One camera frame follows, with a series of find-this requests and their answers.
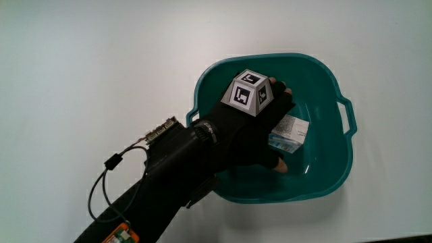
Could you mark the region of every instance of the wire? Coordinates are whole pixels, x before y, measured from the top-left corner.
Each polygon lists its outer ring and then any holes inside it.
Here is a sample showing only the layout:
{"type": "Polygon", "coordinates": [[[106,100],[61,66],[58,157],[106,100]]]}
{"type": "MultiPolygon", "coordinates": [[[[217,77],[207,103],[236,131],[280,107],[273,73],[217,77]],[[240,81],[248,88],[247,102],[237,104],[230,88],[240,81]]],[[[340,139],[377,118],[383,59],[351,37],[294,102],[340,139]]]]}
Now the wire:
{"type": "MultiPolygon", "coordinates": [[[[150,158],[150,156],[149,156],[149,151],[146,149],[146,148],[144,148],[143,146],[135,146],[136,144],[138,144],[139,142],[141,142],[143,140],[143,138],[141,138],[141,139],[139,139],[137,142],[135,142],[134,144],[132,144],[132,145],[130,145],[128,148],[126,148],[123,152],[121,152],[119,155],[120,156],[123,156],[126,152],[128,152],[128,151],[131,151],[131,150],[133,150],[133,149],[142,149],[142,150],[144,150],[145,151],[145,153],[146,153],[146,160],[144,161],[144,163],[147,161],[147,160],[149,160],[149,158],[150,158]]],[[[144,175],[143,175],[143,177],[142,177],[142,179],[141,179],[141,181],[139,182],[139,185],[138,185],[138,187],[137,187],[137,189],[135,189],[135,192],[134,192],[134,195],[132,196],[132,199],[130,200],[130,202],[129,202],[129,204],[128,204],[128,206],[126,206],[126,208],[123,210],[123,212],[119,212],[112,204],[111,204],[111,202],[109,201],[109,199],[108,199],[108,196],[107,196],[107,192],[106,192],[106,188],[105,188],[105,178],[106,178],[106,176],[107,176],[107,172],[108,172],[108,169],[105,169],[104,171],[103,171],[103,173],[97,178],[97,180],[94,182],[94,185],[93,185],[93,187],[92,187],[92,190],[90,191],[90,195],[89,195],[89,197],[88,197],[88,203],[87,203],[87,207],[88,207],[88,212],[90,213],[90,216],[95,220],[95,221],[97,221],[97,222],[99,222],[99,223],[111,223],[111,222],[113,222],[113,221],[115,221],[115,220],[118,220],[119,218],[122,218],[124,221],[125,221],[125,223],[128,225],[128,232],[130,231],[130,222],[124,217],[124,215],[123,215],[123,213],[124,212],[126,212],[129,208],[130,208],[130,206],[132,205],[132,203],[134,202],[134,200],[135,200],[135,198],[136,198],[136,195],[138,194],[138,191],[140,190],[140,188],[141,188],[141,185],[142,185],[142,180],[143,179],[145,179],[145,177],[146,177],[146,172],[147,172],[147,166],[145,167],[145,169],[144,169],[144,175]],[[91,210],[91,200],[92,200],[92,194],[93,194],[93,192],[95,191],[95,188],[96,188],[96,185],[99,183],[99,181],[102,179],[102,190],[103,190],[103,196],[105,197],[105,200],[107,201],[107,203],[108,203],[108,205],[109,205],[109,208],[111,208],[116,214],[117,214],[117,217],[114,217],[114,218],[112,218],[112,219],[98,219],[98,218],[96,218],[94,215],[93,215],[93,213],[92,213],[92,210],[91,210]]]]}

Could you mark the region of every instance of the white surface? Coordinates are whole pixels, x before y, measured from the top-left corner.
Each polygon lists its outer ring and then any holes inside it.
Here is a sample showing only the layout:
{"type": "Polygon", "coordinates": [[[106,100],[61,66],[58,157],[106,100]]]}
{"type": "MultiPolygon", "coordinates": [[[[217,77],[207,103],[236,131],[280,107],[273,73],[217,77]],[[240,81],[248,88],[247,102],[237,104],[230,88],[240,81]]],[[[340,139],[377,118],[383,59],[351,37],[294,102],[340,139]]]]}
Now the white surface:
{"type": "MultiPolygon", "coordinates": [[[[282,52],[323,61],[354,104],[346,183],[279,205],[211,194],[180,211],[160,242],[432,233],[431,26],[430,1],[0,1],[2,242],[75,240],[105,159],[184,118],[206,67],[282,52]]],[[[109,174],[113,200],[140,177],[141,159],[133,152],[109,174]]],[[[93,207],[106,207],[100,193],[93,207]]]]}

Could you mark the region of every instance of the gloved hand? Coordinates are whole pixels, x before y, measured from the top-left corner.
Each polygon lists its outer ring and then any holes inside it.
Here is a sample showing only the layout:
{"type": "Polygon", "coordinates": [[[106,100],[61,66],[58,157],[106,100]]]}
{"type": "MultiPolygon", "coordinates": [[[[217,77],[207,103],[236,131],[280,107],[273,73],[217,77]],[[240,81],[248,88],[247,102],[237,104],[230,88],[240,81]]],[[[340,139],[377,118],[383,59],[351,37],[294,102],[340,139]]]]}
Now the gloved hand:
{"type": "Polygon", "coordinates": [[[233,165],[260,164],[285,173],[288,168],[283,155],[271,150],[268,137],[284,115],[292,109],[292,91],[283,82],[270,78],[274,100],[256,117],[221,102],[216,102],[210,112],[192,123],[207,120],[218,129],[218,142],[207,157],[206,167],[211,173],[226,170],[233,165]]]}

